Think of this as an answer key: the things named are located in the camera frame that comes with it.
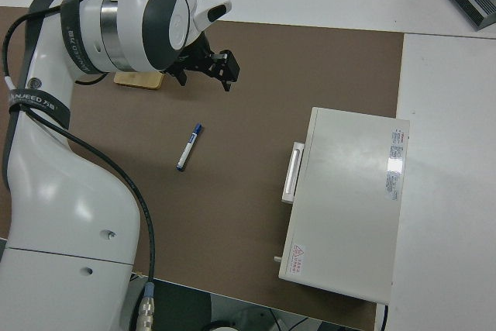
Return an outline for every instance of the black cable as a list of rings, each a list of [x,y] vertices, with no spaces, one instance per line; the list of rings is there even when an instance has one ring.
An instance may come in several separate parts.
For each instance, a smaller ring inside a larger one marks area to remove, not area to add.
[[[103,73],[102,75],[100,75],[98,78],[94,79],[93,81],[75,81],[74,83],[76,84],[80,84],[80,85],[92,85],[92,84],[97,84],[98,82],[100,81],[103,81],[105,79],[105,77],[108,75],[109,73]]]
[[[386,305],[386,307],[384,308],[384,318],[382,319],[381,331],[386,330],[386,323],[388,323],[388,312],[389,312],[389,307]]]
[[[14,23],[9,27],[9,30],[7,30],[7,33],[5,34],[5,37],[3,39],[3,44],[2,44],[2,67],[3,67],[3,72],[5,76],[10,76],[9,72],[9,62],[7,59],[7,56],[9,55],[9,44],[10,44],[10,39],[12,38],[12,34],[14,31],[16,31],[17,27],[23,23],[24,21],[28,19],[37,19],[39,17],[45,17],[48,15],[52,15],[55,13],[60,12],[60,5],[57,5],[55,7],[51,7],[48,9],[44,9],[43,11],[38,11],[38,12],[31,12],[31,13],[26,13],[23,16],[20,16]]]
[[[133,194],[136,196],[138,199],[139,205],[141,206],[141,209],[143,211],[143,215],[145,216],[146,220],[146,225],[148,227],[148,238],[150,241],[150,266],[148,269],[148,282],[153,281],[153,276],[154,276],[154,271],[155,271],[155,236],[153,232],[153,223],[152,219],[150,216],[150,211],[148,210],[148,206],[146,205],[146,202],[141,195],[140,190],[138,187],[134,184],[133,180],[128,176],[128,174],[117,164],[115,163],[112,159],[107,157],[103,152],[100,150],[96,149],[89,143],[86,143],[85,141],[79,139],[72,133],[69,133],[65,129],[60,128],[59,126],[54,125],[53,123],[47,121],[46,119],[42,118],[38,114],[36,114],[33,110],[31,110],[29,107],[25,105],[20,105],[20,109],[25,112],[28,117],[30,117],[32,120],[35,120],[44,126],[52,129],[53,131],[59,133],[60,135],[68,138],[69,140],[73,141],[77,145],[80,145],[81,147],[84,147],[86,150],[91,151],[94,155],[102,159],[104,162],[106,162],[110,167],[112,167],[121,177],[124,179],[124,181],[127,183]]]
[[[299,326],[301,325],[304,321],[306,321],[308,319],[308,317],[305,317],[303,318],[300,322],[296,322],[288,331],[291,331],[292,329],[294,329],[296,326]]]
[[[277,321],[276,315],[274,314],[274,312],[272,311],[272,309],[271,309],[271,308],[269,308],[269,311],[270,311],[270,313],[271,313],[271,315],[272,315],[272,318],[274,318],[274,321],[276,322],[276,326],[277,326],[278,331],[281,331],[281,326],[279,326],[279,322]],[[307,319],[308,319],[308,317],[305,317],[305,318],[303,318],[301,321],[296,322],[296,323],[295,323],[292,327],[290,327],[290,328],[288,329],[288,331],[292,331],[293,329],[295,329],[295,327],[296,327],[296,326],[301,325],[301,324],[302,324],[304,321],[306,321]]]
[[[277,321],[276,315],[274,314],[274,312],[272,312],[272,309],[269,308],[269,310],[272,315],[272,318],[274,318],[274,321],[276,322],[277,329],[281,331],[281,327],[279,326],[279,322]]]

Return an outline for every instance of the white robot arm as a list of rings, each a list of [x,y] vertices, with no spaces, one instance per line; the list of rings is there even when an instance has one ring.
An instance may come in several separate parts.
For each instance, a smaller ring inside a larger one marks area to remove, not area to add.
[[[0,329],[124,331],[129,325],[119,318],[139,210],[129,189],[75,155],[58,129],[68,127],[74,82],[85,74],[163,71],[184,84],[184,70],[197,70],[229,90],[237,62],[228,50],[213,53],[203,31],[231,3],[35,0],[30,12],[49,7],[56,8],[26,26],[18,88],[4,56],[12,115],[3,163],[12,223],[0,262]],[[148,285],[139,329],[151,329],[152,302]]]

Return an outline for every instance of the wooden block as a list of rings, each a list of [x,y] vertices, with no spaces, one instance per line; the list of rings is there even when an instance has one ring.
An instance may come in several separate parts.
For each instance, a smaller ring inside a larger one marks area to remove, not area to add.
[[[128,87],[158,89],[162,85],[164,74],[153,73],[115,73],[114,82]]]

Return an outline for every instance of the white table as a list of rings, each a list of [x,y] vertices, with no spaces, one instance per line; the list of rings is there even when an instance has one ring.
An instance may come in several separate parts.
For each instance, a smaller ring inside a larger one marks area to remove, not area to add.
[[[493,329],[496,25],[475,32],[448,0],[232,1],[232,21],[407,33],[398,117],[411,137],[388,329]]]

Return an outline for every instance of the red warning triangle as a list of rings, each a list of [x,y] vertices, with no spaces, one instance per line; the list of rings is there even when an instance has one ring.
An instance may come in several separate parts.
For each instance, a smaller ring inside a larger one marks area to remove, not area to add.
[[[297,257],[297,256],[302,255],[303,253],[305,253],[305,252],[303,252],[303,250],[300,248],[300,246],[298,244],[295,244],[294,249],[293,249],[293,255],[295,257]]]

